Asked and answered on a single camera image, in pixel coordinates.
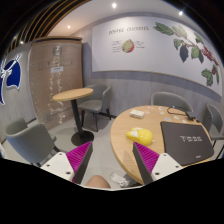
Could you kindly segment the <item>gripper right finger magenta ridged pad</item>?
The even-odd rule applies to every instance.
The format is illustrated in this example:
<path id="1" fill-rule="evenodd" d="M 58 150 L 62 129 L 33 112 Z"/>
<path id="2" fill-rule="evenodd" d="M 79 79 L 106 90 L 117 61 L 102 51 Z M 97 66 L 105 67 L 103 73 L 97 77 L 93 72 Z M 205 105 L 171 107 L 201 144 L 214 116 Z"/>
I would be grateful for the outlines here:
<path id="1" fill-rule="evenodd" d="M 158 154 L 137 142 L 133 143 L 133 154 L 145 185 L 182 169 L 169 154 Z"/>

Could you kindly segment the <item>gripper left finger magenta ridged pad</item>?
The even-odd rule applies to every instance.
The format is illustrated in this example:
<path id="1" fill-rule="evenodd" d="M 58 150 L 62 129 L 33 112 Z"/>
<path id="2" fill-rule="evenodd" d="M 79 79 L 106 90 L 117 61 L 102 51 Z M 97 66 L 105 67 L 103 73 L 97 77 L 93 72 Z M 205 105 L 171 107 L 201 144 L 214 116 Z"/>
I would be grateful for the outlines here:
<path id="1" fill-rule="evenodd" d="M 58 152 L 42 166 L 42 169 L 75 184 L 80 184 L 92 152 L 92 142 L 87 142 L 68 153 Z"/>

